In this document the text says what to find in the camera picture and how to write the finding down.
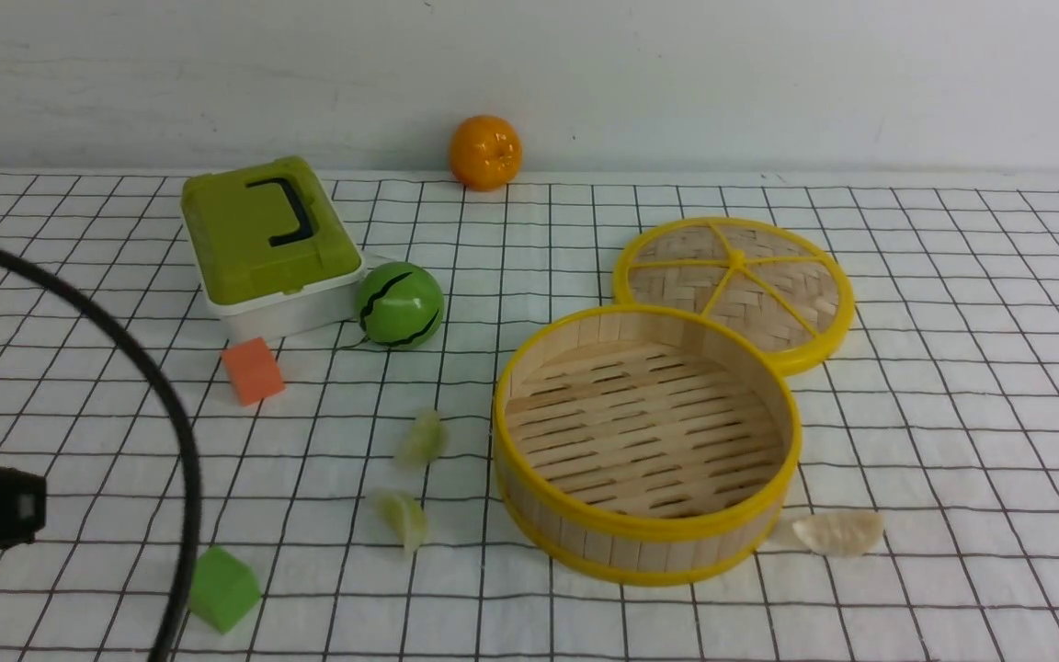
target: toy watermelon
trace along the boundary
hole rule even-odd
[[[358,326],[372,342],[395,351],[425,343],[444,322],[444,290],[428,271],[407,262],[383,264],[362,280]]]

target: black handle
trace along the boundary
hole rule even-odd
[[[293,207],[293,215],[297,217],[297,230],[289,232],[289,234],[277,234],[275,237],[268,237],[269,246],[272,248],[285,247],[287,244],[303,241],[312,237],[312,219],[308,215],[308,210],[305,209],[302,196],[297,192],[297,187],[291,181],[284,177],[272,177],[270,179],[253,181],[253,183],[248,184],[248,189],[268,184],[277,184],[281,186],[282,192],[285,193],[285,198],[289,200],[289,205]]]

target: bamboo steamer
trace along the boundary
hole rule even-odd
[[[497,384],[505,508],[554,558],[665,586],[731,569],[777,520],[800,452],[791,391],[738,332],[613,305],[539,330]]]
[[[738,332],[782,374],[832,355],[856,316],[852,285],[797,234],[740,218],[690,218],[645,232],[612,275],[615,303],[688,310]]]

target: black wire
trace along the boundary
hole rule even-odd
[[[182,537],[178,548],[178,562],[174,567],[174,579],[169,587],[169,595],[165,601],[163,621],[155,637],[155,644],[149,649],[149,662],[164,662],[169,658],[174,640],[185,619],[185,608],[191,594],[191,578],[194,575],[195,557],[199,554],[199,531],[202,525],[202,475],[199,470],[199,448],[194,443],[194,432],[191,430],[191,418],[182,407],[182,401],[174,393],[174,387],[158,365],[143,351],[142,345],[129,335],[113,316],[105,312],[92,299],[72,285],[47,272],[20,256],[13,255],[0,248],[0,268],[7,269],[14,275],[21,275],[26,281],[47,289],[56,297],[64,299],[80,315],[101,328],[116,343],[119,351],[133,361],[136,369],[149,382],[158,399],[168,415],[174,435],[178,437],[178,455],[182,461],[182,482],[184,482],[184,505],[182,505]]]

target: orange cube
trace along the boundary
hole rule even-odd
[[[285,390],[281,366],[276,364],[276,357],[272,356],[264,338],[227,347],[222,353],[222,361],[228,380],[231,380],[235,391],[235,398],[239,399],[241,407],[253,406]]]

